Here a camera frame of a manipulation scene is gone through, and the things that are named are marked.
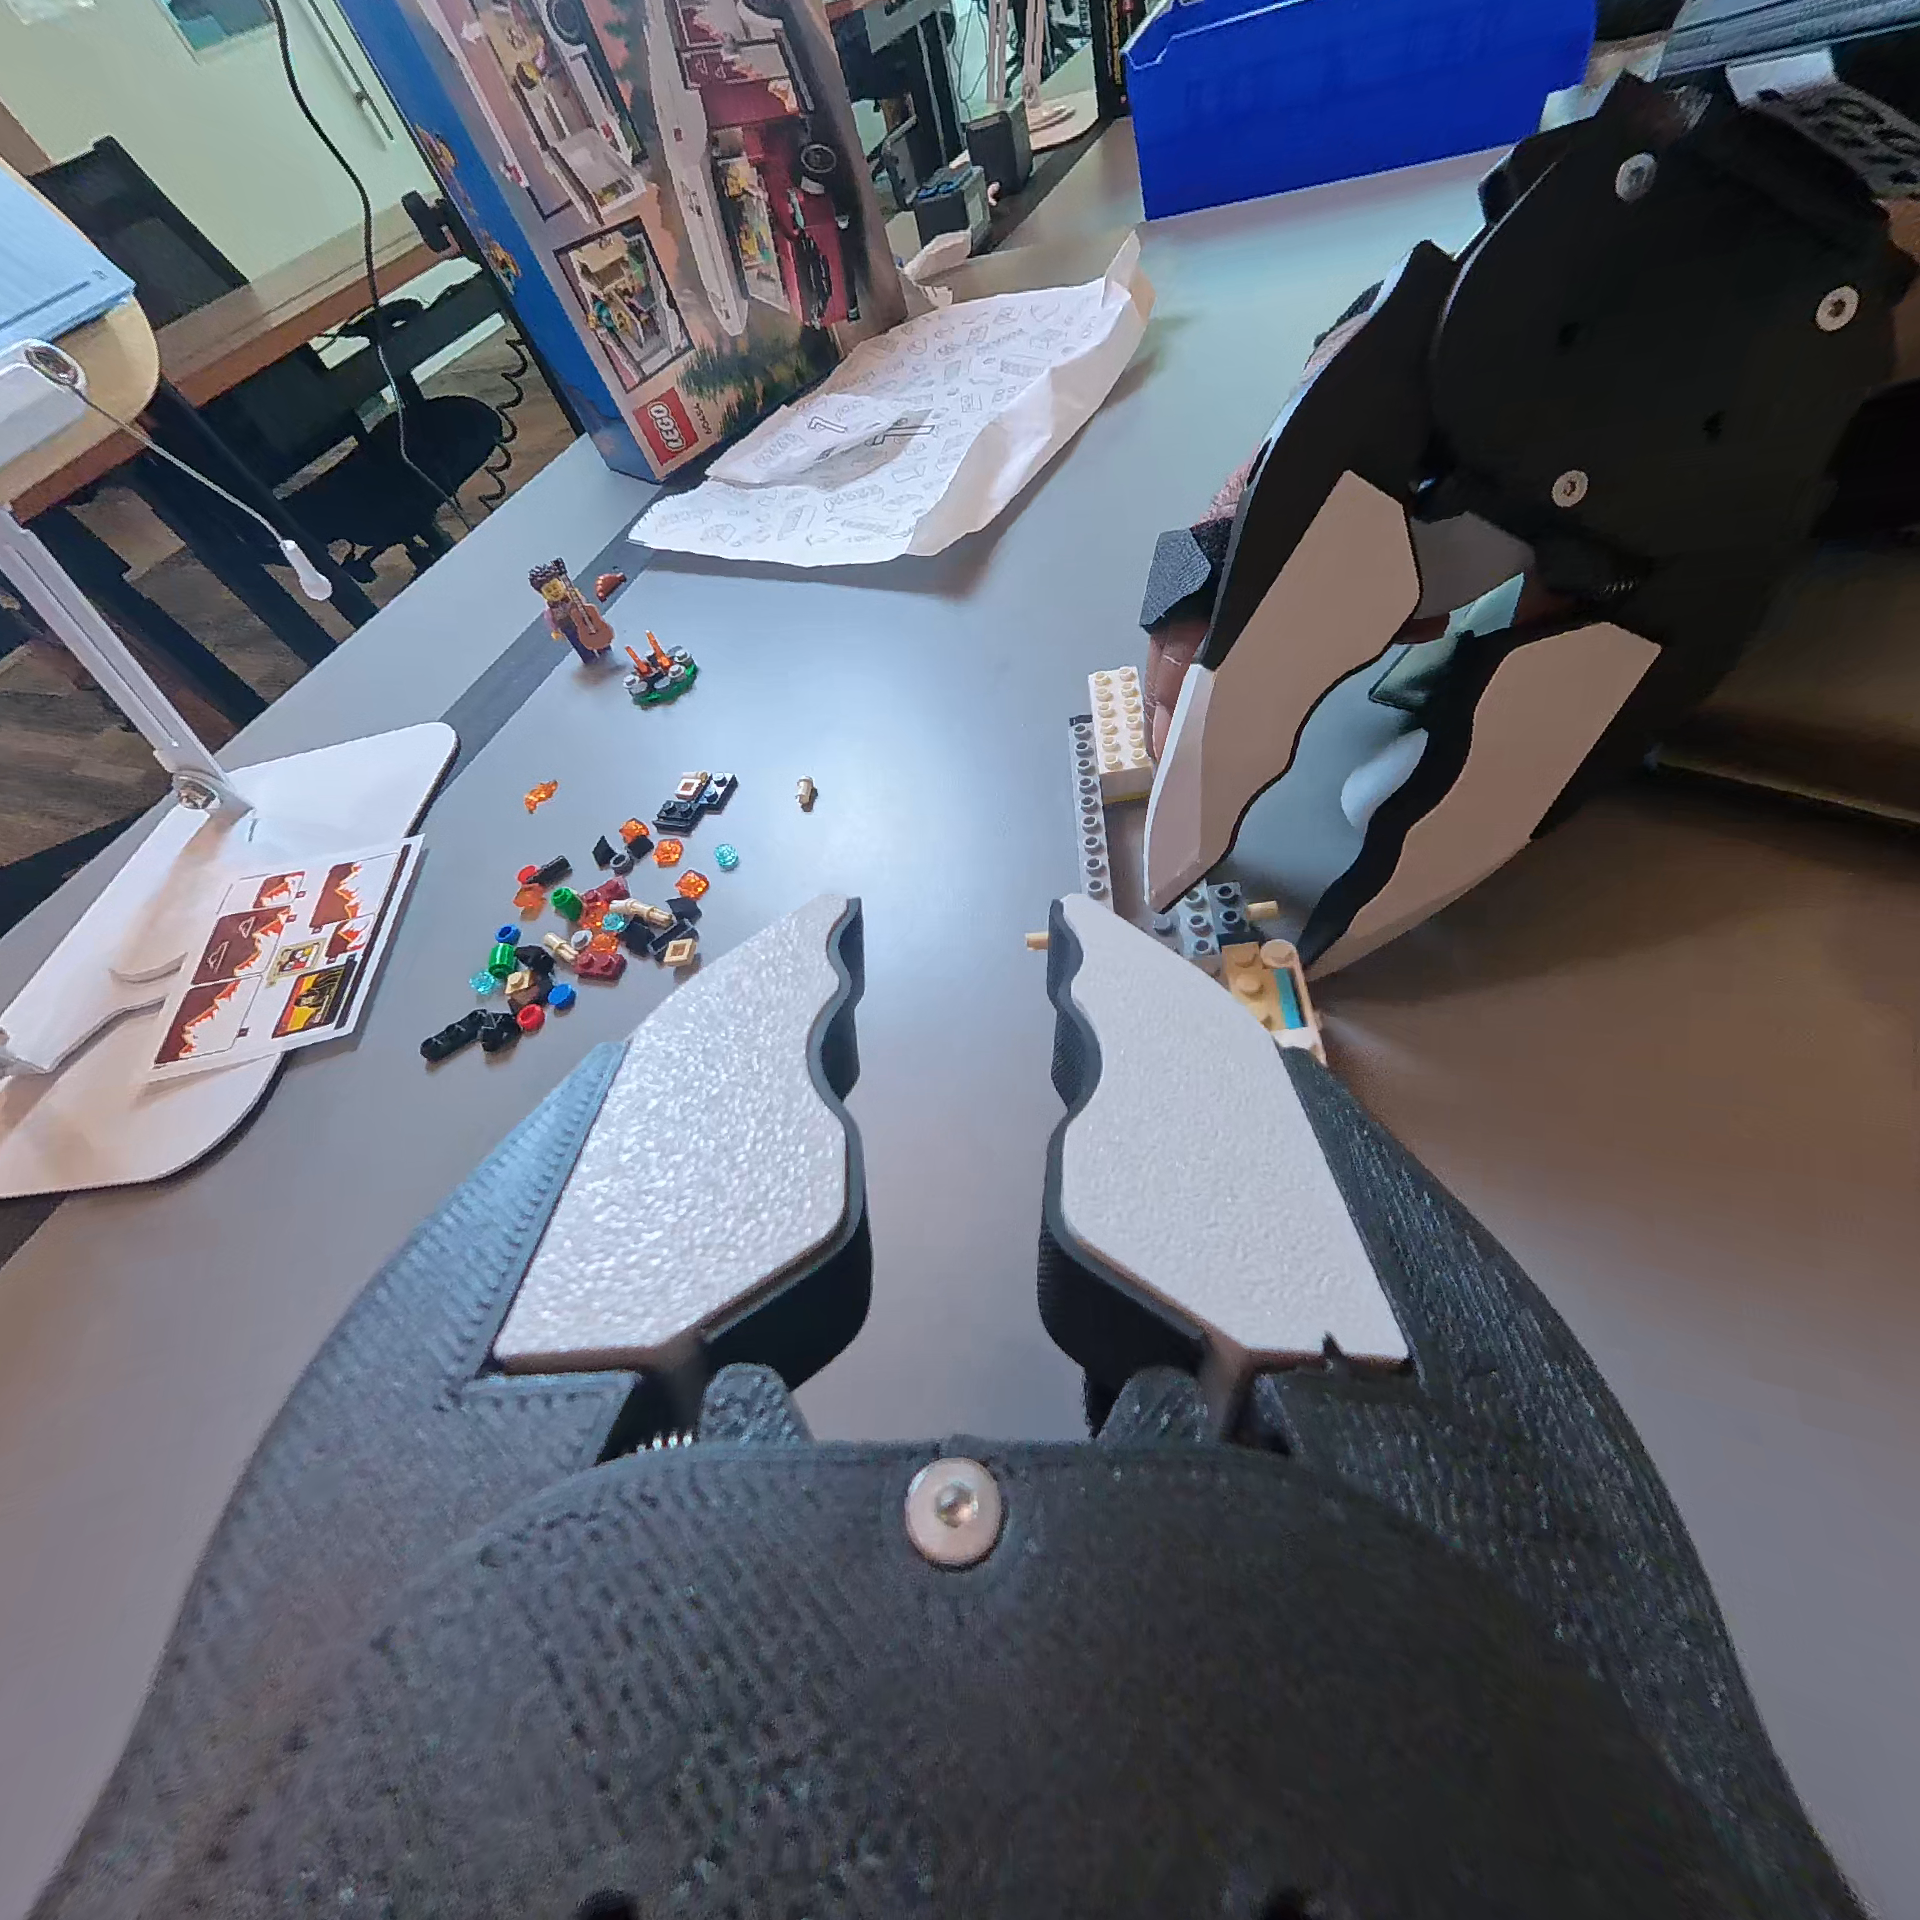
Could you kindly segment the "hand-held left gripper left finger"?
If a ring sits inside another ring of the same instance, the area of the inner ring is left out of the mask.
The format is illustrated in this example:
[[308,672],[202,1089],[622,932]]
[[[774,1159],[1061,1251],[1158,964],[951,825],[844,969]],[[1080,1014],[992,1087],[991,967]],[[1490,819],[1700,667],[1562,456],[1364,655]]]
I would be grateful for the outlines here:
[[853,1342],[862,988],[860,900],[819,895],[635,1029],[492,1339],[505,1374],[803,1385]]

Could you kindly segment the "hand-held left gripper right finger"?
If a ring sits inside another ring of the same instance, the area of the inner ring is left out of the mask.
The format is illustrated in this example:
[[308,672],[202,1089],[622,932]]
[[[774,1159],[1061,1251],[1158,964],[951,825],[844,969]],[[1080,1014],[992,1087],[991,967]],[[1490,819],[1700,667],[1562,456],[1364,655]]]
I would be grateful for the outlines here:
[[1405,1371],[1410,1334],[1309,1113],[1336,1093],[1312,1047],[1085,895],[1051,908],[1047,988],[1065,1116],[1039,1299],[1087,1383]]

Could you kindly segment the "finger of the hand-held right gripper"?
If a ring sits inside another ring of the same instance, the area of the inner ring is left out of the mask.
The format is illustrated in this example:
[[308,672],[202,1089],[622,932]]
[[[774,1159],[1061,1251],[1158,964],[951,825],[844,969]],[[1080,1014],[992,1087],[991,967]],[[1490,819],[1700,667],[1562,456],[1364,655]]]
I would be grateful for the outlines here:
[[1423,598],[1401,502],[1344,472],[1222,662],[1195,662],[1149,799],[1142,891],[1172,908],[1232,851],[1327,693],[1378,660]]
[[1661,657],[1615,623],[1473,642],[1309,914],[1309,973],[1386,948],[1522,853]]

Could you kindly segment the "grey and tan lego build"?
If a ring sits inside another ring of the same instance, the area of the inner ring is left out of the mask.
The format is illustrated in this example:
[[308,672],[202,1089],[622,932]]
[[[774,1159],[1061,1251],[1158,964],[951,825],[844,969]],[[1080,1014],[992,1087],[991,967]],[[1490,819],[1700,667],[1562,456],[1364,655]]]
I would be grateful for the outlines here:
[[1075,876],[1093,904],[1138,927],[1161,948],[1210,975],[1281,1048],[1329,1060],[1324,1029],[1277,903],[1238,880],[1205,878],[1171,908],[1142,891],[1145,817],[1156,766],[1141,672],[1087,679],[1087,709],[1068,718],[1068,801]]

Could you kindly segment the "pile of loose lego pieces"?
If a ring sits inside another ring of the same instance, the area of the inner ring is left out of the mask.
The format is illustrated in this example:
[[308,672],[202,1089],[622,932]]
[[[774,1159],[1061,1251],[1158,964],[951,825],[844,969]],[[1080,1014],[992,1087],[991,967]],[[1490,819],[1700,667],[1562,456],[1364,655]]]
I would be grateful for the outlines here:
[[564,854],[521,869],[513,919],[471,979],[472,1004],[421,1041],[422,1064],[507,1054],[564,1018],[584,988],[620,984],[630,962],[692,973],[713,878],[734,873],[741,857],[732,842],[714,842],[698,866],[689,842],[738,791],[734,772],[686,772],[652,814],[602,833],[586,871]]

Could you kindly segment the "lego minifigure with guitar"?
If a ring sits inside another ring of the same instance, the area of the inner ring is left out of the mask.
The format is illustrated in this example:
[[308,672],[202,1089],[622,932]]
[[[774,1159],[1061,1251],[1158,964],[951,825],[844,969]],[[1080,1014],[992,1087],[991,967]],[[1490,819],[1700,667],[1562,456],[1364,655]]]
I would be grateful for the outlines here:
[[529,584],[541,596],[546,628],[557,642],[564,645],[584,664],[610,660],[612,625],[601,606],[574,584],[562,558],[532,566]]

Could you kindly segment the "lego set box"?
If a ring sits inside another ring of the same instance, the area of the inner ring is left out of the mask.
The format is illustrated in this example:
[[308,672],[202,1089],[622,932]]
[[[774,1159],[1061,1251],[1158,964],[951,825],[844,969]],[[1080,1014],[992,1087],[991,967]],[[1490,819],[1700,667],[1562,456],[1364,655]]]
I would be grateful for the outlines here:
[[343,12],[612,471],[701,464],[905,320],[825,4]]

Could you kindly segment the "black pad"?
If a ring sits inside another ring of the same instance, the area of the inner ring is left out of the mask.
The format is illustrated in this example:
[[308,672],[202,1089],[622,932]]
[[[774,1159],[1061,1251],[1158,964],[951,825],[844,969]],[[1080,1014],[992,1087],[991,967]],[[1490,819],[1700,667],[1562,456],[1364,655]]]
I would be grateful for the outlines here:
[[1916,542],[1828,544],[1650,759],[1676,779],[1918,825]]

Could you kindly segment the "blue plastic bin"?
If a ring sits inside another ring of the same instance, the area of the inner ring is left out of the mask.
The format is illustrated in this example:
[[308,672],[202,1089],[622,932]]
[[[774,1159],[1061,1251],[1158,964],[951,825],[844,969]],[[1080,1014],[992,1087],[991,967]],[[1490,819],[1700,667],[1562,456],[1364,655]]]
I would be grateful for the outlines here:
[[1508,151],[1595,37],[1595,3],[1158,4],[1122,50],[1145,215]]

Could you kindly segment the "white paper bag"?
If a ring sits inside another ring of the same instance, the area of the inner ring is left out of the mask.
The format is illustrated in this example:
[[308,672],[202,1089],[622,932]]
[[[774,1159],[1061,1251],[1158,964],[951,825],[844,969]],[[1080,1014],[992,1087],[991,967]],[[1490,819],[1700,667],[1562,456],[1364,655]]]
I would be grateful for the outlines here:
[[1131,368],[1156,293],[1128,234],[1101,279],[954,300],[853,351],[630,538],[789,570],[929,561],[984,533]]

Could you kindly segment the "sticker sheet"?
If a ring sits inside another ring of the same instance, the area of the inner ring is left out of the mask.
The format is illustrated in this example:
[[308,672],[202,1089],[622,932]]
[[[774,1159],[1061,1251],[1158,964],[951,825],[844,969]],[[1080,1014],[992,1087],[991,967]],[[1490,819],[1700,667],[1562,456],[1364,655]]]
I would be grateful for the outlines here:
[[161,1011],[150,1087],[348,1039],[421,875],[425,838],[228,880]]

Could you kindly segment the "white desk stand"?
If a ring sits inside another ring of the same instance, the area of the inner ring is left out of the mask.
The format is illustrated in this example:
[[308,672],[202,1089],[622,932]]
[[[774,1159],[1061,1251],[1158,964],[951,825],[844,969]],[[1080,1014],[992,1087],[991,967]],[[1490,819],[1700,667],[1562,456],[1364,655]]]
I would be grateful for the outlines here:
[[[132,426],[161,385],[132,280],[4,164],[4,482],[68,432]],[[4,1008],[3,1197],[171,1179],[264,1102],[275,1062],[150,1085],[190,940],[228,882],[290,857],[416,835],[459,749],[445,723],[230,771],[4,490],[4,583],[149,742],[172,801]]]

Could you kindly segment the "pale wooden stand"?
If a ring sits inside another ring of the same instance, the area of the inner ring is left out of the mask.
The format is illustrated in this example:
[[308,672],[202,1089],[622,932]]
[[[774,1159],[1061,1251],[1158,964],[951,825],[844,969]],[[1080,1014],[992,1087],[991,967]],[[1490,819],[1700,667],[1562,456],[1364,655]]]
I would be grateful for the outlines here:
[[988,114],[1022,109],[1034,153],[1065,147],[1099,120],[1093,4],[984,3],[982,94]]

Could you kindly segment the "black office chair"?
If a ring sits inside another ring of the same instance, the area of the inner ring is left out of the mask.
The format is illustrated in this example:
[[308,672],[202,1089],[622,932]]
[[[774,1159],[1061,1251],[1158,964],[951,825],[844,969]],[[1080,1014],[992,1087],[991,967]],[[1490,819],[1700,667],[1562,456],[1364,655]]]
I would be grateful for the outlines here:
[[[129,273],[156,333],[241,290],[241,269],[114,138],[52,162],[34,179],[45,197]],[[498,300],[472,274],[435,300],[407,293],[412,277],[377,267],[359,315],[208,400],[188,400],[246,477],[292,502],[301,535],[343,550],[348,573],[401,550],[430,564],[448,548],[443,517],[502,445],[502,421],[474,396],[427,396],[421,368]]]

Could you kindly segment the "wooden desk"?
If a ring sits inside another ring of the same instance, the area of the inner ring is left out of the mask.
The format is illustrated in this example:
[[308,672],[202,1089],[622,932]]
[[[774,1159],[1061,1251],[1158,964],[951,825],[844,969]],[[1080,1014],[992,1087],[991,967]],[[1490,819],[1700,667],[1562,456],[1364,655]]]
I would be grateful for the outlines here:
[[[340,233],[156,333],[161,375],[194,404],[226,394],[295,348],[348,322],[371,305],[355,231]],[[23,478],[4,482],[18,518],[60,504],[72,492],[132,461],[139,445],[92,419],[46,453]]]

